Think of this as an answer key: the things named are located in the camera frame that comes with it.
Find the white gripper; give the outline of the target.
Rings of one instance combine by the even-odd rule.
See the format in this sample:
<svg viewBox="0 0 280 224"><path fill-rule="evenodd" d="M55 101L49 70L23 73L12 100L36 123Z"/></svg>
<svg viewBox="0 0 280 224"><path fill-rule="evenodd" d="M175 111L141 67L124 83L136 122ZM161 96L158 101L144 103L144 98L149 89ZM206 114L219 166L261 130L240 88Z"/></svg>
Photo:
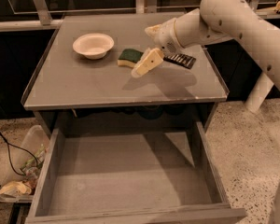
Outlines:
<svg viewBox="0 0 280 224"><path fill-rule="evenodd" d="M173 18L163 24L149 26L145 29L148 36L155 36L153 41L160 49L147 49L133 68L132 77L141 77L160 65L163 62L164 53L174 54L179 52L181 46L176 38L175 22L176 18Z"/></svg>

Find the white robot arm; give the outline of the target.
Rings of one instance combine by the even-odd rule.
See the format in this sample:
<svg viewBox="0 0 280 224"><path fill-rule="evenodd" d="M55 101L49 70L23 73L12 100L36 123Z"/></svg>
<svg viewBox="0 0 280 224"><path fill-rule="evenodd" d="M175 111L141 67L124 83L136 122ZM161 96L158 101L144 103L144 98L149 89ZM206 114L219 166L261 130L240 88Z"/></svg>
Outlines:
<svg viewBox="0 0 280 224"><path fill-rule="evenodd" d="M248 100L219 105L207 136L232 207L246 210L239 224L280 224L280 101L266 98L271 88L280 90L280 29L246 0L202 0L146 33L165 51L232 38L259 66Z"/></svg>

